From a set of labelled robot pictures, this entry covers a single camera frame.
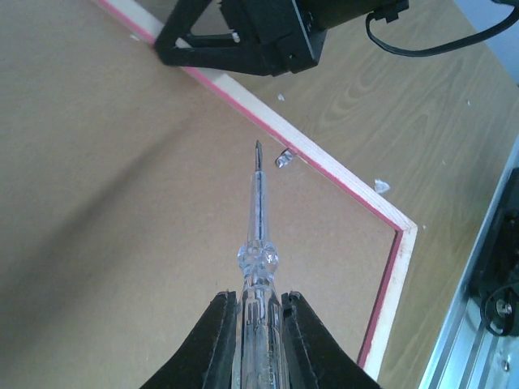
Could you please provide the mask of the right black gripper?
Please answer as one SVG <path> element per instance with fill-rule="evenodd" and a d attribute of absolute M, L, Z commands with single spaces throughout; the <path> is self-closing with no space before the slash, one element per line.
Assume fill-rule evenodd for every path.
<path fill-rule="evenodd" d="M 389 22 L 407 1 L 222 1 L 231 33 L 196 35 L 191 28 L 209 1 L 179 1 L 154 42 L 167 66 L 278 76 L 319 64 L 329 29 L 372 13 Z"/>

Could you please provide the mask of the left gripper fixed black left finger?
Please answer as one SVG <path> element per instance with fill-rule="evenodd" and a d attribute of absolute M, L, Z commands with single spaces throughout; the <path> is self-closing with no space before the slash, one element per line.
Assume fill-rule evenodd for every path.
<path fill-rule="evenodd" d="M 175 354 L 143 388 L 230 388 L 236 341 L 236 292 L 211 300 Z"/>

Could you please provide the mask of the left gripper moving black right finger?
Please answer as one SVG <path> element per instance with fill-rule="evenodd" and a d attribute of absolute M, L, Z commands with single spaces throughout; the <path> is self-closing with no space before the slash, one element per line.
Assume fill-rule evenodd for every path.
<path fill-rule="evenodd" d="M 291 388 L 380 386 L 343 351 L 301 293 L 283 294 L 281 304 Z"/>

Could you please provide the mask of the clear handle screwdriver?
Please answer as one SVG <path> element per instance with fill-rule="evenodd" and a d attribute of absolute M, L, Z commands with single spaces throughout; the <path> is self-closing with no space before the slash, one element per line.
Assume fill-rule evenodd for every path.
<path fill-rule="evenodd" d="M 260 142 L 255 144 L 247 241 L 238 251 L 243 287 L 236 308 L 232 388 L 288 388 L 282 305 L 274 280 L 279 265 L 270 239 L 268 185 Z"/>

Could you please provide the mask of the pink photo frame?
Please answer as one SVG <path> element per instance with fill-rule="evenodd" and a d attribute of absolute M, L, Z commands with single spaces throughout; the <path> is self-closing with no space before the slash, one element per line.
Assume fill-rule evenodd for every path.
<path fill-rule="evenodd" d="M 2 387 L 156 372 L 242 287 L 257 142 L 277 291 L 377 377 L 414 224 L 229 77 L 162 66 L 109 10 L 2 2 Z"/>

